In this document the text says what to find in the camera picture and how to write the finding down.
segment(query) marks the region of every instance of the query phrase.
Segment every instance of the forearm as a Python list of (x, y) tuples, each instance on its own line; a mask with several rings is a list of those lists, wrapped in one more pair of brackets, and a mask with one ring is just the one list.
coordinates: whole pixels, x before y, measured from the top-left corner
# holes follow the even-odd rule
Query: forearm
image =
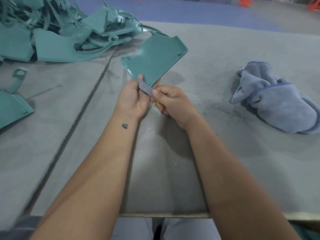
[(137, 124), (123, 114), (112, 115), (96, 145), (45, 213), (32, 240), (110, 238)]
[(203, 118), (196, 118), (186, 130), (222, 239), (300, 239)]

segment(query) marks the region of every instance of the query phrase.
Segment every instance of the blue floor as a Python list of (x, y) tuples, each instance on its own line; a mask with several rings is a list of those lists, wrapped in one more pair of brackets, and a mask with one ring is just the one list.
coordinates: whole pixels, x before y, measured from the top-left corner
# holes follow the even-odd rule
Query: blue floor
[[(222, 3), (185, 0), (105, 0), (113, 7), (132, 13), (141, 21), (209, 24), (281, 32), (277, 24), (259, 17), (249, 8)], [(82, 11), (90, 14), (102, 0), (78, 0)]]

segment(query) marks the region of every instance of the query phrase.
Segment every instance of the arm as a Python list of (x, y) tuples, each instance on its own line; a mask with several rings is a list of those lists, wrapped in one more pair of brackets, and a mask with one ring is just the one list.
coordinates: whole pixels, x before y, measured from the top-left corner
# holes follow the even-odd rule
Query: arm
[(291, 239), (299, 236), (246, 168), (224, 147), (184, 92), (160, 86), (153, 95), (190, 138), (211, 216), (222, 239)]
[(46, 211), (31, 240), (110, 239), (139, 119), (151, 98), (130, 80), (99, 140)]

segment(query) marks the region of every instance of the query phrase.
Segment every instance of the gray table surface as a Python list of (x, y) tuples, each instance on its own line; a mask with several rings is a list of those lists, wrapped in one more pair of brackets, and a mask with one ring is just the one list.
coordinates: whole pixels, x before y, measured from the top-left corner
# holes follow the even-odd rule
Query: gray table surface
[(0, 230), (22, 213), (113, 52), (82, 63), (2, 63), (3, 86), (13, 81), (14, 68), (29, 69), (18, 94), (35, 112), (0, 132)]
[[(162, 78), (181, 87), (226, 146), (288, 216), (320, 214), (320, 135), (288, 135), (240, 105), (229, 103), (236, 71), (266, 61), (320, 104), (320, 37), (232, 27), (144, 22), (180, 39), (189, 52)], [(143, 36), (124, 44), (92, 97), (43, 188), (32, 215), (43, 215), (89, 153), (107, 124), (118, 93), (130, 78), (120, 57), (135, 53)], [(141, 121), (121, 206), (123, 215), (206, 216), (203, 190), (186, 133), (150, 107)]]

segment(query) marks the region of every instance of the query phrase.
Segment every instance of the gray towel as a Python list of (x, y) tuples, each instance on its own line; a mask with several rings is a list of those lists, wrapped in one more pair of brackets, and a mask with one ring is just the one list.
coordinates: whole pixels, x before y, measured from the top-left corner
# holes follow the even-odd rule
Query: gray towel
[(266, 62), (251, 61), (239, 70), (240, 86), (231, 100), (257, 109), (267, 124), (286, 133), (320, 132), (318, 106), (299, 93), (294, 84), (271, 75)]

